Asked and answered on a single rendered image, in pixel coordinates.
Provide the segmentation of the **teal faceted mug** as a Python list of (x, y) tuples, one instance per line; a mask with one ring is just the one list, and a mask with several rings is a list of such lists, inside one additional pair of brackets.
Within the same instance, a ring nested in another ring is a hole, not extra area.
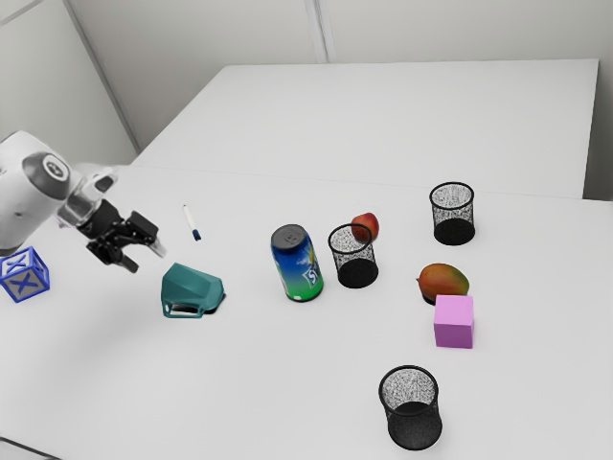
[(175, 263), (161, 285), (162, 311), (167, 318), (201, 318), (216, 312), (225, 298), (216, 276)]

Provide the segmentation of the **black mesh pen holder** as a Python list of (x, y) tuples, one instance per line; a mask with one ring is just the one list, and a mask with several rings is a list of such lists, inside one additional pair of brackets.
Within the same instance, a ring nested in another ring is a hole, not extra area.
[(433, 235), (438, 242), (458, 246), (475, 237), (474, 197), (469, 185), (457, 181), (439, 184), (430, 192)]
[(378, 277), (373, 235), (361, 223), (346, 223), (333, 229), (328, 237), (337, 279), (345, 288), (365, 288)]
[(383, 376), (377, 395), (388, 433), (399, 447), (419, 451), (439, 441), (443, 432), (439, 385), (429, 371), (417, 365), (398, 366)]

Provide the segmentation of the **blue and grey letter block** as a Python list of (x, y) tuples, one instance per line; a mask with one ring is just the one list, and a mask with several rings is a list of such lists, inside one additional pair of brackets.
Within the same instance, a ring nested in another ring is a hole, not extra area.
[(20, 303), (50, 289), (47, 265), (32, 246), (0, 258), (0, 287)]

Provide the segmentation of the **white pen with blue cap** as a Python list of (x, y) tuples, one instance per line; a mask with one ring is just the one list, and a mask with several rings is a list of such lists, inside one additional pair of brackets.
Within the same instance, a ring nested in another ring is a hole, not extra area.
[(198, 228), (197, 228), (197, 226), (195, 224), (195, 221), (193, 219), (193, 215), (192, 215), (189, 207), (187, 205), (183, 205), (182, 206), (182, 210), (183, 210), (184, 216), (186, 218), (186, 221), (187, 221), (187, 223), (188, 223), (188, 225), (190, 227), (193, 239), (195, 241), (197, 241), (197, 242), (200, 241), (201, 240), (201, 235), (200, 235), (200, 232), (199, 232), (199, 230), (198, 230)]

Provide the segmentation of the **blue and green soda can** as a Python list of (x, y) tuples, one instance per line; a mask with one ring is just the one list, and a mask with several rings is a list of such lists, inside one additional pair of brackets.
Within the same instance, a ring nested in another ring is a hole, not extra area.
[(273, 232), (270, 246), (285, 295), (295, 302), (316, 298), (324, 280), (306, 229), (298, 224), (283, 225)]

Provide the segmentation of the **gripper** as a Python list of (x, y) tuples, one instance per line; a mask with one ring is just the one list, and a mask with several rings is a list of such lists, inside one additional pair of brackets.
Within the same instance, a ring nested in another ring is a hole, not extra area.
[(88, 239), (86, 248), (103, 264), (117, 265), (130, 273), (136, 273), (139, 266), (125, 255), (123, 247), (144, 245), (158, 257), (166, 256), (166, 248), (158, 238), (159, 229), (154, 223), (136, 211), (124, 219), (106, 199), (77, 229)]

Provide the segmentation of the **pink cube block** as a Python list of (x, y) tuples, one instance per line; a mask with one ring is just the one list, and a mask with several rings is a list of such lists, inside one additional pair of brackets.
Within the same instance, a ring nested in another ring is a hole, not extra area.
[(437, 347), (472, 349), (474, 342), (473, 297), (438, 295), (433, 320)]

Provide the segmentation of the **red and green mango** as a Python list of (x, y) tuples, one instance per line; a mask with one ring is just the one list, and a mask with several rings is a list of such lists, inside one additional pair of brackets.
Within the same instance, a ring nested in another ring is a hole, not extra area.
[(434, 303), (438, 295), (467, 295), (469, 280), (464, 273), (450, 264), (429, 264), (416, 279), (421, 295)]

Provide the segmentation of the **red apple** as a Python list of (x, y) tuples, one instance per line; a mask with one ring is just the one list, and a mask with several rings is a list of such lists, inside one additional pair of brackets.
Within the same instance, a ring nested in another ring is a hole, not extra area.
[(379, 233), (379, 222), (373, 213), (364, 213), (352, 219), (351, 230), (358, 242), (373, 242)]

